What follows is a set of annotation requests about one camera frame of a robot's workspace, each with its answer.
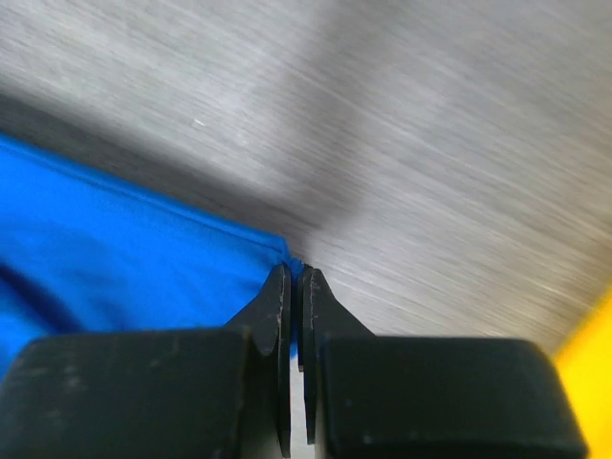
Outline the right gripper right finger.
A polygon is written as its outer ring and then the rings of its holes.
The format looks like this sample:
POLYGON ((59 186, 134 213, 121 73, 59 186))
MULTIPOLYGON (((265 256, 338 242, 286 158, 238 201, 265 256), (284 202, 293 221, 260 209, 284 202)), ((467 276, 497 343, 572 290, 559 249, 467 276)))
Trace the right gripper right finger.
POLYGON ((323 273, 297 287, 307 441, 318 458, 583 458, 549 357, 508 338, 378 336, 323 273))

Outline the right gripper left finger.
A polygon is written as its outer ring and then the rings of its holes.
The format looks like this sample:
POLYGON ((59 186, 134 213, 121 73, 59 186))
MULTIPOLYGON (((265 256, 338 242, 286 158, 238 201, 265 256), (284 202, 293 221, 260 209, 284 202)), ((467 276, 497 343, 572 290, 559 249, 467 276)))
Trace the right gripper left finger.
POLYGON ((1 384, 5 458, 287 458, 292 279, 226 325, 57 336, 1 384))

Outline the blue printed t shirt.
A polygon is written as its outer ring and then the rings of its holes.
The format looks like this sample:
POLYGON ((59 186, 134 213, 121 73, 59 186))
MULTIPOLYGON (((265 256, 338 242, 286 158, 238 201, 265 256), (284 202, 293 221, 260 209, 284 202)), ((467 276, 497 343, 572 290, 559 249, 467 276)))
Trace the blue printed t shirt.
POLYGON ((1 366, 58 334, 215 327, 278 264, 279 235, 1 140, 1 366))

